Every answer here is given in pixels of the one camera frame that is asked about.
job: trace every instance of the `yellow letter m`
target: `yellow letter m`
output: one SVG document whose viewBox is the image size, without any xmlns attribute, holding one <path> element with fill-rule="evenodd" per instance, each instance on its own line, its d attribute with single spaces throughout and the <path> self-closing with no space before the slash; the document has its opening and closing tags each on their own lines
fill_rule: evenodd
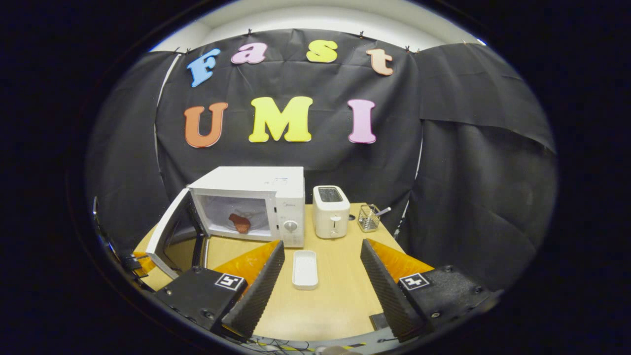
<svg viewBox="0 0 631 355">
<path fill-rule="evenodd" d="M 287 125 L 289 125 L 289 129 L 285 134 L 286 141 L 310 141 L 311 134 L 307 129 L 307 115 L 309 106 L 313 102 L 310 97 L 293 97 L 281 113 L 271 97 L 258 97 L 252 100 L 254 130 L 249 140 L 256 143 L 267 141 L 269 139 L 269 135 L 265 133 L 265 125 L 267 124 L 272 138 L 276 141 L 283 135 Z"/>
</svg>

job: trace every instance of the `orange letter u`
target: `orange letter u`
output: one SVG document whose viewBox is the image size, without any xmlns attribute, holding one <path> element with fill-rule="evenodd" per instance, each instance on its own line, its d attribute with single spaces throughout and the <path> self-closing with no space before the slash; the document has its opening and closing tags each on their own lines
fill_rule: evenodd
<svg viewBox="0 0 631 355">
<path fill-rule="evenodd" d="M 228 104 L 226 102 L 217 102 L 208 107 L 213 117 L 210 133 L 205 136 L 199 134 L 199 118 L 201 113 L 204 112 L 204 107 L 195 106 L 184 111 L 184 117 L 186 117 L 186 127 L 184 129 L 186 142 L 195 148 L 206 148 L 217 143 L 219 137 L 221 137 L 223 111 L 227 107 Z"/>
</svg>

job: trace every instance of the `microwave control knob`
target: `microwave control knob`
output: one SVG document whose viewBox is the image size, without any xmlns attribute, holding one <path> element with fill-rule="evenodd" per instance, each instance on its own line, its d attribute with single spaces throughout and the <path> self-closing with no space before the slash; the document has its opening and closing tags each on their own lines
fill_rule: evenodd
<svg viewBox="0 0 631 355">
<path fill-rule="evenodd" d="M 286 230 L 293 232 L 298 228 L 298 224 L 292 220 L 288 220 L 283 224 Z"/>
</svg>

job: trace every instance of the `black fabric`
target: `black fabric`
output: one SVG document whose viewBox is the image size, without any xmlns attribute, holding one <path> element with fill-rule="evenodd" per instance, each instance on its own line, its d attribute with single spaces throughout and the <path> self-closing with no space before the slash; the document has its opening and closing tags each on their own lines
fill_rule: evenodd
<svg viewBox="0 0 631 355">
<path fill-rule="evenodd" d="M 306 58 L 313 40 L 338 44 L 335 63 L 312 63 Z M 268 45 L 265 61 L 232 64 L 230 58 L 246 43 Z M 192 88 L 190 62 L 214 48 L 213 76 Z M 369 49 L 391 55 L 394 74 L 382 76 L 370 65 Z M 322 30 L 274 30 L 239 36 L 202 46 L 177 61 L 164 86 L 156 122 L 160 166 L 169 196 L 221 165 L 304 166 L 307 203 L 320 184 L 339 186 L 349 201 L 392 207 L 382 223 L 394 232 L 413 185 L 420 149 L 418 69 L 413 54 L 399 47 L 355 35 Z M 284 138 L 251 143 L 257 97 L 272 97 L 279 110 L 296 96 L 311 97 L 309 142 Z M 348 140 L 352 111 L 347 102 L 365 99 L 372 109 L 373 144 Z M 208 148 L 193 148 L 184 137 L 184 111 L 203 106 L 201 134 L 210 130 L 208 106 L 227 102 L 221 138 Z"/>
<path fill-rule="evenodd" d="M 556 156 L 493 127 L 425 121 L 423 130 L 402 247 L 429 265 L 456 265 L 493 290 L 508 287 L 545 236 Z"/>
<path fill-rule="evenodd" d="M 534 94 L 487 46 L 440 45 L 415 59 L 421 119 L 505 128 L 556 153 L 550 125 Z"/>
<path fill-rule="evenodd" d="M 86 153 L 86 195 L 119 249 L 133 249 L 160 220 L 169 199 L 158 170 L 153 124 L 160 88 L 175 54 L 152 52 L 123 76 L 103 103 Z"/>
<path fill-rule="evenodd" d="M 488 47 L 421 51 L 423 151 L 399 243 L 492 289 L 511 285 L 541 245 L 557 195 L 548 121 Z"/>
<path fill-rule="evenodd" d="M 308 45 L 317 39 L 338 44 L 334 63 L 307 60 Z M 253 42 L 268 45 L 263 62 L 230 62 Z M 214 48 L 221 53 L 213 76 L 192 88 L 186 67 Z M 365 51 L 374 48 L 392 56 L 393 75 L 371 68 Z M 409 201 L 398 237 L 405 252 L 430 265 L 453 264 L 491 289 L 513 283 L 541 244 L 557 192 L 553 137 L 526 83 L 489 48 L 451 44 L 407 53 L 341 32 L 258 32 L 180 54 L 156 113 L 173 58 L 147 54 L 122 80 L 127 91 L 115 90 L 104 105 L 96 128 L 88 185 L 98 191 L 89 196 L 99 195 L 104 227 L 117 241 L 135 246 L 169 200 L 215 167 L 299 165 L 307 203 L 314 186 L 338 185 L 351 202 L 391 206 L 382 218 L 390 233 Z M 282 111 L 296 96 L 314 101 L 311 141 L 251 143 L 251 101 L 272 97 Z M 348 140 L 351 99 L 375 102 L 375 143 Z M 228 103 L 220 139 L 207 148 L 190 146 L 184 111 L 205 108 L 205 135 L 208 106 L 216 102 Z"/>
</svg>

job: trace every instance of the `toaster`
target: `toaster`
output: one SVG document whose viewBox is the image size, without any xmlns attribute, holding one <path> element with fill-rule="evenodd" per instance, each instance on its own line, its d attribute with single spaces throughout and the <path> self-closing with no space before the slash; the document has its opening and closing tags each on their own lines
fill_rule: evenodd
<svg viewBox="0 0 631 355">
<path fill-rule="evenodd" d="M 337 186 L 314 187 L 313 221 L 320 238 L 340 238 L 346 235 L 351 204 Z"/>
</svg>

